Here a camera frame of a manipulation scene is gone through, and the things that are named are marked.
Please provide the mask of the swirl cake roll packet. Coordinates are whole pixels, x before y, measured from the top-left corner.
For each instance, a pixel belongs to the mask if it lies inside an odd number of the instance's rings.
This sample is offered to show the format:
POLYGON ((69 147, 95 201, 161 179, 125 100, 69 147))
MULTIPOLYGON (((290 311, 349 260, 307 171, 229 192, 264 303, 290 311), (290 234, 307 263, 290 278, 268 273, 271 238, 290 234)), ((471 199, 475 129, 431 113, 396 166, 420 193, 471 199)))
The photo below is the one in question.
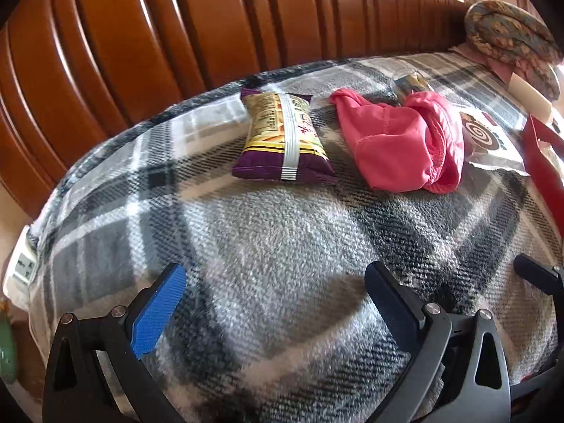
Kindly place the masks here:
POLYGON ((468 163, 483 170, 505 170, 528 176, 519 151, 506 134, 486 112, 456 105, 461 116, 464 135, 470 142, 468 163))

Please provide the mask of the pink fabric garment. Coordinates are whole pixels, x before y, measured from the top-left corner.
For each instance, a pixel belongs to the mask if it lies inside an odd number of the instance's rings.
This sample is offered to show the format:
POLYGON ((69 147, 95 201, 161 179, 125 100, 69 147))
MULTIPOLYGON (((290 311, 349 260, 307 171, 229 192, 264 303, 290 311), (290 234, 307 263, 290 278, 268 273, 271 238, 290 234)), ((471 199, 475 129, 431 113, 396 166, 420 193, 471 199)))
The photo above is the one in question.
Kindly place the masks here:
POLYGON ((374 190, 448 194, 462 179, 465 142, 458 110, 440 94, 416 92, 403 105, 372 103, 351 89, 330 95, 357 169, 374 190))

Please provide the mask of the clear plastic candy jar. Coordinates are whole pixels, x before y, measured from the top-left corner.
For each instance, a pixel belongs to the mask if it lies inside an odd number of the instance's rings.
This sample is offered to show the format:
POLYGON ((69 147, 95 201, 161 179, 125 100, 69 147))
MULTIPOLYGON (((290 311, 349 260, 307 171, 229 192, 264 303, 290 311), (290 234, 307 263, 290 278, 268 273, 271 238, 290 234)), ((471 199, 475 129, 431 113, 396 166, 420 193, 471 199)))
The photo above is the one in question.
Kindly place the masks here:
POLYGON ((403 103, 410 94, 434 91, 425 77, 414 69, 395 71, 390 79, 390 84, 400 103, 403 103))

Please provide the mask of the purple yellow snack packet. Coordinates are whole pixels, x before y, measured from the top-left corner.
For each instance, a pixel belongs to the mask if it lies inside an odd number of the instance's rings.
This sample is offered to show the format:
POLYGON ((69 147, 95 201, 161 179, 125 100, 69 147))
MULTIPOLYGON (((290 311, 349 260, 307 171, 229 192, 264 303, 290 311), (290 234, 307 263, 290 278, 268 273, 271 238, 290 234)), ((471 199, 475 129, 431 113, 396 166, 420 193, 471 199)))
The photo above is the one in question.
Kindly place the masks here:
POLYGON ((310 118, 310 96, 242 89, 250 117, 242 153, 232 168, 238 179, 264 182, 337 182, 310 118))

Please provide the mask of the green bottle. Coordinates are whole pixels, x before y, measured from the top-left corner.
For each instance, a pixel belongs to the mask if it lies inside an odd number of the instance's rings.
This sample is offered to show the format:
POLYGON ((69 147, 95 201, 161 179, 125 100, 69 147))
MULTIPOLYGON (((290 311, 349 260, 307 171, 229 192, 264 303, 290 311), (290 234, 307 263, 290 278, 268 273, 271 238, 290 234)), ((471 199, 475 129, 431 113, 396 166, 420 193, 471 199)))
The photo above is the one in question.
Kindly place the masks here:
POLYGON ((17 379, 17 346, 12 334, 10 318, 5 312, 2 312, 0 317, 0 372, 1 379, 6 384, 12 384, 17 379))

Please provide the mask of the white power strip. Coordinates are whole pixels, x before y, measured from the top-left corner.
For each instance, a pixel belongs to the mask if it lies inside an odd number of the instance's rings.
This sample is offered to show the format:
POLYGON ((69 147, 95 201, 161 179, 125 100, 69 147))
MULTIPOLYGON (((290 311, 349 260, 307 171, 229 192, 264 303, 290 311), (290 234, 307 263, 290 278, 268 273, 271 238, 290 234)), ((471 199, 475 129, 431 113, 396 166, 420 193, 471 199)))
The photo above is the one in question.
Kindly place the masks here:
POLYGON ((11 303, 28 312, 30 308, 30 284, 37 271, 37 256, 28 237, 30 227, 25 225, 8 259, 2 291, 11 303))

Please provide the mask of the red hexagonal box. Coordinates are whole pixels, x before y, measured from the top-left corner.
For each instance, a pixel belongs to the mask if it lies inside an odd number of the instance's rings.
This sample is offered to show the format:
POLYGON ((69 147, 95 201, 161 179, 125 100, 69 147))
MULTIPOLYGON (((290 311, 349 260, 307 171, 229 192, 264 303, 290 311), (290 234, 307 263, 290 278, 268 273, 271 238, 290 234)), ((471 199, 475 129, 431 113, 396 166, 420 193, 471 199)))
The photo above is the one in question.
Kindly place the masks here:
POLYGON ((546 202, 560 234, 563 234, 563 181, 556 168, 542 153, 541 143, 548 143, 556 152, 556 156, 563 157, 563 139, 541 120, 529 115, 522 132, 524 165, 546 202))

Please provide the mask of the white rolled towel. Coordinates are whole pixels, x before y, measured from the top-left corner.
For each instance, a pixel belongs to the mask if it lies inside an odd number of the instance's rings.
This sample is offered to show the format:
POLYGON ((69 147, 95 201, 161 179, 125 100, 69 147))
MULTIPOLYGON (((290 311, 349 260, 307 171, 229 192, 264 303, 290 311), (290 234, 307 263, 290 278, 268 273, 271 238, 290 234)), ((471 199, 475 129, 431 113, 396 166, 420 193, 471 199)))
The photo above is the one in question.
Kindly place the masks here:
POLYGON ((511 75, 508 91, 530 115, 555 130, 560 136, 563 135, 562 94, 559 100, 551 102, 518 74, 511 75))

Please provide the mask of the grey plaid fleece blanket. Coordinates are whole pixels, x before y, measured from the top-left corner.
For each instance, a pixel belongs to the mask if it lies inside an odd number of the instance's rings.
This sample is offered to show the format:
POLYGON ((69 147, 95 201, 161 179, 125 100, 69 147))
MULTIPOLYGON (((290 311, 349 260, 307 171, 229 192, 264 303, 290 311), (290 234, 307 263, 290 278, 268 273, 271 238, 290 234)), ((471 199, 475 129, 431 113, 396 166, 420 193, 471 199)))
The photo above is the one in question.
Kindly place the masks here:
POLYGON ((539 369, 557 343, 553 303, 515 275, 513 259, 560 264, 563 242, 533 184, 466 165, 447 195, 376 192, 340 134, 330 94, 350 88, 393 103, 391 78, 405 67, 511 135, 524 126, 502 83, 454 54, 252 76, 247 86, 312 97, 337 183, 293 185, 232 176, 249 127, 240 82, 174 105, 94 147, 31 226, 40 353, 64 313, 104 315, 178 263, 188 286, 144 362, 184 418, 364 421, 408 360, 363 287, 367 265, 382 261, 449 312, 490 310, 511 382, 539 369))

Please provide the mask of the pink floral pillow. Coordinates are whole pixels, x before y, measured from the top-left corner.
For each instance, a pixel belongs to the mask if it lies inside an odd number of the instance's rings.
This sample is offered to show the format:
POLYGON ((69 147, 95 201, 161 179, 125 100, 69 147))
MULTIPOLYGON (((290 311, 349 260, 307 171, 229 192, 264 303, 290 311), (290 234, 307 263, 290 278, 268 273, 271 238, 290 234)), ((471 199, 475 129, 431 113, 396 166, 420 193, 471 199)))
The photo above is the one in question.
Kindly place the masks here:
POLYGON ((513 76, 513 65, 497 60, 488 55, 482 54, 480 51, 476 50, 467 42, 462 43, 458 46, 453 46, 449 49, 467 60, 478 63, 484 67, 487 67, 489 71, 493 72, 502 82, 506 85, 509 84, 511 77, 513 76))

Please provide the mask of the floral folded quilt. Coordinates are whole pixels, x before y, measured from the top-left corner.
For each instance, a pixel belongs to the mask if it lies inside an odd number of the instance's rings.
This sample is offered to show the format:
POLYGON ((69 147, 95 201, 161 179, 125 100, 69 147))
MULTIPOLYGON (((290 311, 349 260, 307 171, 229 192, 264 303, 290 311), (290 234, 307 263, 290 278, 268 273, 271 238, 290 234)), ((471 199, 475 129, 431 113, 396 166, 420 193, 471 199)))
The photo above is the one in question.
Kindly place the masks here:
POLYGON ((563 61, 548 27, 529 12, 501 0, 482 0, 465 15, 466 40, 482 55, 509 66, 549 100, 561 89, 554 67, 563 61))

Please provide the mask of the brown wooden headboard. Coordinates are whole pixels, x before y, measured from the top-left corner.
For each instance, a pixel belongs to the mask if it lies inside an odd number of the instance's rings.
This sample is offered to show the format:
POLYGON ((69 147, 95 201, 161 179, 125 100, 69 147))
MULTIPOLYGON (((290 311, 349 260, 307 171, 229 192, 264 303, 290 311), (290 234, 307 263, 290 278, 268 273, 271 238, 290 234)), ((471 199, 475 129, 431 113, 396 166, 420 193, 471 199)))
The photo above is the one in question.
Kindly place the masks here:
POLYGON ((85 153, 188 97, 322 59, 443 51, 474 0, 20 0, 1 28, 1 182, 36 217, 85 153))

